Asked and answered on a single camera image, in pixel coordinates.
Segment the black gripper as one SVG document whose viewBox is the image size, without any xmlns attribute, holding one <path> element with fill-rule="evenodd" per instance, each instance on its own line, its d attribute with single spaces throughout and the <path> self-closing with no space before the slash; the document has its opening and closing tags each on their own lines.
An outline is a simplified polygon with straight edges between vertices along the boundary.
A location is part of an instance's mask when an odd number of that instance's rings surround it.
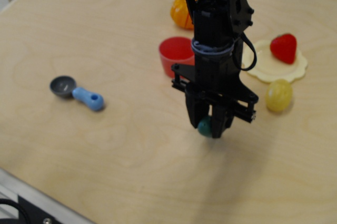
<svg viewBox="0 0 337 224">
<path fill-rule="evenodd" d="M 193 40 L 194 65 L 173 64 L 173 87 L 185 93 L 190 123 L 194 128 L 208 116 L 212 138 L 220 138 L 231 127 L 234 117 L 248 123 L 256 117 L 258 96 L 240 80 L 242 39 L 222 47 L 209 47 Z"/>
</svg>

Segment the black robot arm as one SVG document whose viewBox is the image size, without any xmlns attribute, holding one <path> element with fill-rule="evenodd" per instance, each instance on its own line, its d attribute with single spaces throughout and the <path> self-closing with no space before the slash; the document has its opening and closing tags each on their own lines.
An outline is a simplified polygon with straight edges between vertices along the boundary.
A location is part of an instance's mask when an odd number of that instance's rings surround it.
<svg viewBox="0 0 337 224">
<path fill-rule="evenodd" d="M 247 0 L 186 0 L 194 37 L 194 64 L 173 64 L 172 85 L 184 92 L 190 123 L 197 128 L 208 122 L 210 135 L 221 137 L 234 118 L 251 122 L 258 96 L 240 80 L 243 47 L 252 47 L 245 35 L 254 13 Z"/>
</svg>

